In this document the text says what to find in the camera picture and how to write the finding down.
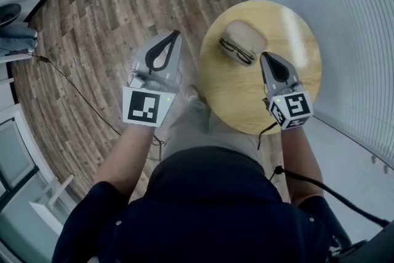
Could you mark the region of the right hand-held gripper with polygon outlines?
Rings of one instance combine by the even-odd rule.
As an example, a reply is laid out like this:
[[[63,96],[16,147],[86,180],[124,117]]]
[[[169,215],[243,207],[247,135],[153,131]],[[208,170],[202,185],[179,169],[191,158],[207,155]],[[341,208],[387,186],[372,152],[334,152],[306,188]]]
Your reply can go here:
[[[295,67],[278,54],[263,52],[260,57],[263,81],[268,87],[268,111],[281,130],[300,127],[313,116],[310,93],[299,78]],[[277,88],[278,84],[286,87]]]

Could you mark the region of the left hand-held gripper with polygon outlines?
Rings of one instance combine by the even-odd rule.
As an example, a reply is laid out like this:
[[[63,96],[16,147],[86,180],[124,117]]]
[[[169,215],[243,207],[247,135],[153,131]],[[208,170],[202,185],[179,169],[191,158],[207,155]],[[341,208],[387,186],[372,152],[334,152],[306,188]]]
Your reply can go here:
[[[175,81],[179,67],[182,36],[167,31],[148,40],[137,50],[129,84],[123,88],[123,122],[160,127],[179,92]],[[162,65],[156,59],[165,52]]]

